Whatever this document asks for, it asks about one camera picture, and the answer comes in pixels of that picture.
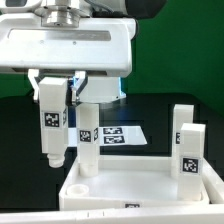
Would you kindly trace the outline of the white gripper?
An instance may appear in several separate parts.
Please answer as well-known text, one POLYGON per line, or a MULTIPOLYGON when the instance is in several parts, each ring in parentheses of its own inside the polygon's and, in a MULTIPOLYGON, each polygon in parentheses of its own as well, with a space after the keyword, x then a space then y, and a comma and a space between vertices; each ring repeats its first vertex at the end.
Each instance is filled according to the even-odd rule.
POLYGON ((128 18, 82 18, 77 28, 44 27, 32 13, 0 16, 0 68, 28 70, 33 100, 39 101, 40 70, 76 71, 73 106, 88 83, 86 71, 126 77, 132 70, 131 39, 136 23, 128 18))

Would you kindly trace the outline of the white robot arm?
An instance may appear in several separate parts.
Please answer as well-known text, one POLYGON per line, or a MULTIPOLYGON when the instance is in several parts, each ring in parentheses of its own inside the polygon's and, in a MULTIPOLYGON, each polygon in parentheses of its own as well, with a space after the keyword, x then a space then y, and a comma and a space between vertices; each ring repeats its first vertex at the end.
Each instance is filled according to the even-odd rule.
POLYGON ((0 0, 0 72, 26 71, 40 100, 37 79, 126 77, 138 21, 152 19, 168 0, 0 0))

